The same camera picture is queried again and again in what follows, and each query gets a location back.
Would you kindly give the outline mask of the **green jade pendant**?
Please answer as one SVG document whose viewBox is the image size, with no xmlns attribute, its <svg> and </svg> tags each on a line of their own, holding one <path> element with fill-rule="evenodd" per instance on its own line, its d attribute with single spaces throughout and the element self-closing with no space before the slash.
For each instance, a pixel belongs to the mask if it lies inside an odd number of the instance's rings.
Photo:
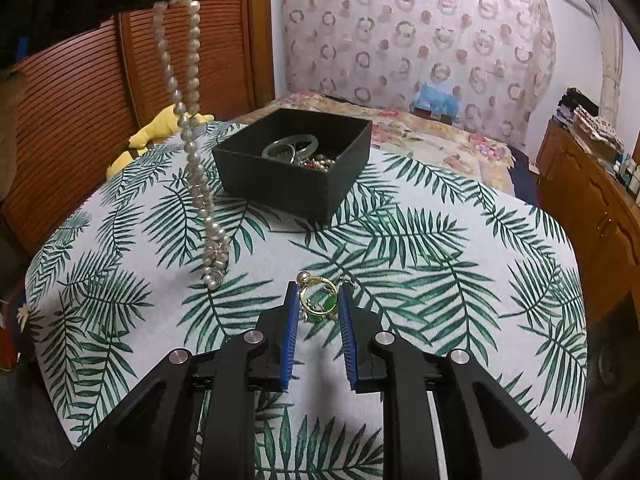
<svg viewBox="0 0 640 480">
<path fill-rule="evenodd" d="M 338 315 L 337 294 L 314 292 L 310 297 L 302 298 L 302 307 L 311 318 L 336 320 Z"/>
</svg>

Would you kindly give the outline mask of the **pale green jade bangle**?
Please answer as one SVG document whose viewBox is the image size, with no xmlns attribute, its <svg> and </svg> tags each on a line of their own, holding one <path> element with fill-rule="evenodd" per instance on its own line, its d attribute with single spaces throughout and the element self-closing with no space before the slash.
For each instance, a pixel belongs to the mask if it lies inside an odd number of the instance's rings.
<svg viewBox="0 0 640 480">
<path fill-rule="evenodd" d="M 312 134 L 294 134 L 273 141 L 262 150 L 262 158 L 299 165 L 317 151 L 318 139 Z"/>
</svg>

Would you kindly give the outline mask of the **black jewelry box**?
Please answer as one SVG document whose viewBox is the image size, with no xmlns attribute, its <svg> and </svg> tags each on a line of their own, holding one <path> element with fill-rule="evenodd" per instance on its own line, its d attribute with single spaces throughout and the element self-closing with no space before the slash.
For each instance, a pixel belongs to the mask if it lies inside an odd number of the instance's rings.
<svg viewBox="0 0 640 480">
<path fill-rule="evenodd" d="M 280 108 L 216 144 L 224 190 L 325 224 L 367 165 L 372 122 Z"/>
</svg>

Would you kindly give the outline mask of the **brown louvered wardrobe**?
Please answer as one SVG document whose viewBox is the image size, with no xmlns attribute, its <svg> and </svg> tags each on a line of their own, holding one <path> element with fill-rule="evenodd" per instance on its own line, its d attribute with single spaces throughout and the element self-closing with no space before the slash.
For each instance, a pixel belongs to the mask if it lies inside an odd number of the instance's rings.
<svg viewBox="0 0 640 480">
<path fill-rule="evenodd" d="M 270 0 L 198 0 L 200 107 L 233 119 L 273 99 Z M 168 102 L 151 15 L 110 18 L 97 30 L 26 58 L 17 174 L 2 219 L 28 254 L 101 184 L 125 140 Z"/>
</svg>

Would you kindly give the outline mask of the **palm leaf tablecloth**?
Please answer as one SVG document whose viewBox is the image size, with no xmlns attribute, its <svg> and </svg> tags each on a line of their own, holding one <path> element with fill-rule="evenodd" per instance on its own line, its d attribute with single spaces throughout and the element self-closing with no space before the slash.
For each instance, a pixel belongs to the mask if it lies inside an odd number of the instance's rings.
<svg viewBox="0 0 640 480">
<path fill-rule="evenodd" d="M 383 397 L 346 375 L 340 319 L 302 298 L 343 284 L 383 330 L 462 349 L 570 459 L 587 379 L 574 248 L 550 214 L 397 154 L 367 165 L 325 224 L 228 194 L 214 122 L 107 181 L 38 250 L 26 278 L 36 352 L 70 455 L 172 350 L 219 349 L 299 292 L 288 390 L 255 393 L 251 479 L 386 479 Z"/>
</svg>

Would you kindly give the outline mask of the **yellow plush toy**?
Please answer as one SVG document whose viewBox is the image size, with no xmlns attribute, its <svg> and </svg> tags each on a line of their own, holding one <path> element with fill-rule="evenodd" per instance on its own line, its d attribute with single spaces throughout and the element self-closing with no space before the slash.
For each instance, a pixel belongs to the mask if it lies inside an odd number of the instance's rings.
<svg viewBox="0 0 640 480">
<path fill-rule="evenodd" d="M 144 155 L 155 145 L 164 142 L 180 130 L 177 116 L 171 106 L 163 108 L 147 125 L 126 141 L 124 150 L 106 168 L 106 180 L 111 180 L 136 158 Z"/>
</svg>

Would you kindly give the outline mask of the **floral bedspread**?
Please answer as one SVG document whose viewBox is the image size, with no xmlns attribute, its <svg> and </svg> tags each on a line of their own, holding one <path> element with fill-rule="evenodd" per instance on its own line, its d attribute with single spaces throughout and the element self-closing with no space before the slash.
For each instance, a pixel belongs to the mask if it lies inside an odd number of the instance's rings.
<svg viewBox="0 0 640 480">
<path fill-rule="evenodd" d="M 468 133 L 436 120 L 399 110 L 378 110 L 337 101 L 314 92 L 298 92 L 277 99 L 235 119 L 250 125 L 279 108 L 311 110 L 372 122 L 371 145 L 378 150 L 407 156 L 427 165 L 449 169 L 513 196 L 509 147 L 477 133 Z"/>
</svg>

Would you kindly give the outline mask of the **wooden sideboard cabinet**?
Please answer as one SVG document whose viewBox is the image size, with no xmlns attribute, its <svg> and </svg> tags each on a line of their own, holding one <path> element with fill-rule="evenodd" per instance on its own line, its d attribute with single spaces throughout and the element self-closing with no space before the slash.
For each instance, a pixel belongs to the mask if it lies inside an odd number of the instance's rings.
<svg viewBox="0 0 640 480">
<path fill-rule="evenodd" d="M 593 326 L 627 295 L 639 295 L 639 208 L 555 122 L 548 122 L 536 164 L 539 205 L 573 245 Z"/>
</svg>

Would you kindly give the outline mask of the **blue tissue box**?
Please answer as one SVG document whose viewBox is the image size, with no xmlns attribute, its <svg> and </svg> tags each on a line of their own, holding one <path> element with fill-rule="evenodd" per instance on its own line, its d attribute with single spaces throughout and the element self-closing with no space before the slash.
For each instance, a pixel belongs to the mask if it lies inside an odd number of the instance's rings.
<svg viewBox="0 0 640 480">
<path fill-rule="evenodd" d="M 451 94 L 422 84 L 410 104 L 410 112 L 418 117 L 451 125 L 458 116 L 459 102 Z"/>
</svg>

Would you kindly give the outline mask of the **folded clothes pile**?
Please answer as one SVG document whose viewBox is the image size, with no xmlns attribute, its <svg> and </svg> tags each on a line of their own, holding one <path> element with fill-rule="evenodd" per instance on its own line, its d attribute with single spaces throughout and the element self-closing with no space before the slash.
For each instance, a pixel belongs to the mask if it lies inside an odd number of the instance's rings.
<svg viewBox="0 0 640 480">
<path fill-rule="evenodd" d="M 567 131 L 589 155 L 605 165 L 622 160 L 624 144 L 600 108 L 576 88 L 568 88 L 559 100 L 552 120 Z"/>
</svg>

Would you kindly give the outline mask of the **patterned pink curtain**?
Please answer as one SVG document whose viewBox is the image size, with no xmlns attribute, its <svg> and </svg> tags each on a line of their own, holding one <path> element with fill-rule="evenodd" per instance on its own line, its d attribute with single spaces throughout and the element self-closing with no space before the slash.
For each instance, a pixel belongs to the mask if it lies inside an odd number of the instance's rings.
<svg viewBox="0 0 640 480">
<path fill-rule="evenodd" d="M 286 85 L 410 110 L 422 84 L 459 102 L 454 123 L 525 148 L 548 88 L 546 0 L 281 0 Z"/>
</svg>

